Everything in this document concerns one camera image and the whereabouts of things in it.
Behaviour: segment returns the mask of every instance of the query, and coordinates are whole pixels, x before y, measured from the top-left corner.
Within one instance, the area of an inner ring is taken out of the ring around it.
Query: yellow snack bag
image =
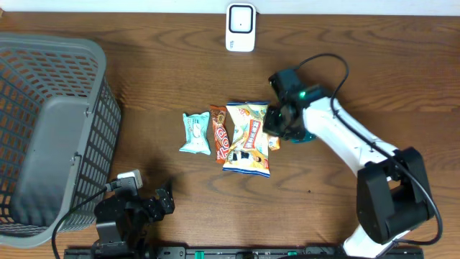
[[[227,110],[235,124],[224,171],[270,177],[268,135],[262,131],[268,102],[230,102]]]

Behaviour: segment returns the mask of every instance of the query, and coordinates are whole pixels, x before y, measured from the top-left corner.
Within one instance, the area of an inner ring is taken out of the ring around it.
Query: black base
[[[64,259],[96,259],[106,258],[100,251],[91,249],[67,249]],[[334,246],[307,246],[305,248],[192,248],[184,247],[157,247],[154,250],[137,251],[131,257],[142,259],[280,259],[295,256],[298,259],[306,258],[350,258],[340,247]],[[423,251],[418,247],[393,248],[381,259],[424,259]]]

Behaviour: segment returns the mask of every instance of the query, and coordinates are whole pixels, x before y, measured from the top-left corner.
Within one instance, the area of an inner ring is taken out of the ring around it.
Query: light blue wrapper
[[[179,151],[190,153],[211,154],[206,133],[209,124],[209,112],[187,116],[183,114],[185,137],[187,142]]]

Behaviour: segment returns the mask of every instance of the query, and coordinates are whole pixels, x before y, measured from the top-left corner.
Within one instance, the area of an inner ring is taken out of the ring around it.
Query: white wall
[[[228,0],[0,0],[5,11],[223,14]],[[252,0],[261,14],[460,15],[460,0]]]

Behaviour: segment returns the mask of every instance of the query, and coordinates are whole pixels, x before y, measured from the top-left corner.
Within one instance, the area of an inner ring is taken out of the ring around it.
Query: chip bag
[[[233,144],[224,171],[270,177],[268,136],[262,131],[267,102],[231,102],[227,110],[235,124]]]
[[[213,122],[214,142],[216,143],[217,163],[225,163],[229,153],[230,141],[225,130],[227,109],[211,105],[211,120]]]
[[[179,151],[211,154],[206,132],[208,131],[209,112],[187,116],[183,114],[186,144]]]

